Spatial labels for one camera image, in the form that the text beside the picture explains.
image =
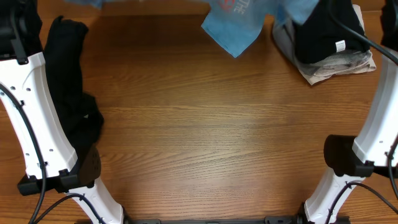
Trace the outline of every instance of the wood grain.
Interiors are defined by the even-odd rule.
[[[365,12],[379,42],[379,12]],[[329,134],[357,135],[378,69],[310,86],[271,39],[272,19],[232,58],[200,28],[204,16],[75,18],[90,27],[84,89],[105,117],[102,177],[133,218],[264,218],[294,214],[324,170]],[[44,19],[42,40],[51,19]],[[37,196],[22,197],[21,147],[0,109],[0,223],[27,223]],[[386,178],[365,181],[398,206]],[[49,192],[44,208],[61,195]],[[353,223],[397,223],[375,196],[356,189],[341,210]],[[47,223],[86,219],[72,201]]]
[[[362,11],[379,11],[384,1],[352,0]],[[79,5],[65,0],[39,0],[41,18],[96,16],[153,16],[153,15],[205,15],[210,7],[197,0],[115,0],[103,4],[102,9]]]

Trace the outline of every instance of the wire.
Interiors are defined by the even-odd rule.
[[[29,223],[32,224],[34,222],[34,220],[36,219],[37,214],[39,214],[40,207],[42,206],[42,203],[44,200],[45,189],[46,189],[46,184],[47,184],[47,181],[46,181],[47,180],[47,172],[45,170],[45,162],[43,160],[43,156],[40,151],[40,147],[37,142],[37,138],[33,131],[32,125],[30,124],[30,121],[29,121],[28,117],[26,116],[24,109],[22,108],[23,105],[19,104],[19,101],[17,100],[17,98],[1,83],[0,83],[0,90],[8,96],[8,98],[12,101],[12,103],[17,108],[19,114],[21,115],[21,118],[26,125],[26,128],[30,135],[30,138],[32,139],[33,147],[35,148],[36,155],[39,160],[40,169],[42,170],[42,189],[40,191],[39,201],[37,202],[36,209],[32,215],[32,218],[30,218],[30,221],[29,221]]]
[[[396,209],[387,199],[385,199],[381,194],[379,194],[379,192],[375,191],[374,189],[372,189],[371,187],[364,185],[362,183],[358,183],[358,182],[349,182],[347,183],[342,190],[340,190],[340,192],[338,193],[337,197],[335,198],[335,200],[333,201],[330,209],[329,209],[329,214],[328,217],[326,219],[325,224],[329,224],[330,222],[330,218],[333,214],[333,210],[336,207],[337,202],[339,201],[339,199],[341,198],[341,196],[344,194],[344,192],[348,189],[351,188],[352,185],[357,185],[360,187],[365,188],[366,190],[372,192],[374,195],[378,196],[379,199],[381,199],[386,205],[388,205],[388,207],[390,207],[396,214],[398,214],[398,209]]]
[[[397,145],[398,145],[398,136],[396,137],[396,140],[392,144],[390,152],[387,155],[387,164],[388,164],[388,176],[390,178],[391,186],[392,186],[394,194],[396,195],[396,198],[398,200],[398,190],[397,190],[396,182],[394,180],[394,175],[392,174],[392,160],[394,159],[394,153],[397,149]]]
[[[380,51],[380,53],[382,53],[383,55],[385,55],[387,58],[389,58],[390,60],[392,60],[396,65],[398,65],[398,58],[393,56],[390,52],[388,52],[385,48],[381,47],[380,45],[378,45],[377,43],[369,40],[367,37],[353,31],[352,29],[350,29],[349,27],[347,27],[346,25],[344,25],[343,23],[341,23],[339,20],[336,19],[336,17],[333,15],[332,12],[332,4],[333,4],[333,0],[329,0],[329,16],[331,17],[332,21],[337,24],[338,26],[340,26],[341,28],[343,28],[344,30],[346,30],[347,32],[349,32],[350,34],[352,34],[353,36],[355,36],[357,39],[359,39],[362,42],[368,43],[370,46],[374,47],[376,50]]]
[[[67,195],[63,198],[61,198],[60,200],[58,200],[57,202],[55,202],[53,205],[51,205],[48,209],[46,209],[46,211],[43,212],[43,214],[41,214],[41,216],[39,218],[36,219],[36,221],[34,222],[34,224],[38,224],[39,221],[41,221],[41,219],[44,218],[44,216],[46,216],[49,212],[51,212],[51,210],[53,210],[56,206],[58,206],[59,204],[61,204],[62,202],[73,198],[73,197],[78,197],[80,200],[83,200],[86,202],[87,206],[89,206],[89,208],[91,209],[91,211],[94,213],[95,217],[98,219],[98,221],[101,224],[106,224],[104,222],[104,220],[98,215],[97,211],[95,210],[94,206],[91,204],[91,202],[84,196],[84,195],[80,195],[80,194],[70,194]]]

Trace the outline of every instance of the black cloth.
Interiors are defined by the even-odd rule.
[[[80,54],[88,28],[81,22],[56,18],[44,48],[47,84],[62,129],[76,149],[91,147],[104,123],[95,98],[83,93]]]
[[[302,63],[317,63],[336,53],[336,42],[344,40],[346,50],[365,52],[369,44],[359,41],[337,26],[329,16],[329,0],[320,0],[302,25],[295,24],[295,54]],[[334,0],[333,15],[344,25],[364,35],[350,0]]]

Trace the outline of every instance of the robotic arm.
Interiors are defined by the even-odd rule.
[[[396,0],[387,2],[384,20],[382,17],[383,44],[398,57],[398,4]],[[18,184],[19,191],[22,195],[32,195],[56,189],[71,196],[78,194],[80,197],[75,201],[93,223],[132,223],[101,181],[101,162],[96,148],[73,148],[62,130],[47,85],[39,40],[41,25],[35,0],[0,1],[0,98],[24,153],[26,175]],[[379,86],[359,136],[329,136],[324,148],[328,169],[299,215],[267,217],[266,224],[349,223],[339,220],[336,214],[355,185],[343,192],[334,210],[330,211],[341,190],[347,183],[362,182],[373,172],[388,176],[389,157],[386,155],[398,133],[398,66],[387,57],[382,60]],[[33,137],[20,115],[21,110],[29,119]],[[398,159],[390,163],[396,174]]]

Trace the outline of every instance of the white tag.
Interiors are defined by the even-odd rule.
[[[346,42],[344,40],[336,42],[336,52],[341,52],[346,49]]]

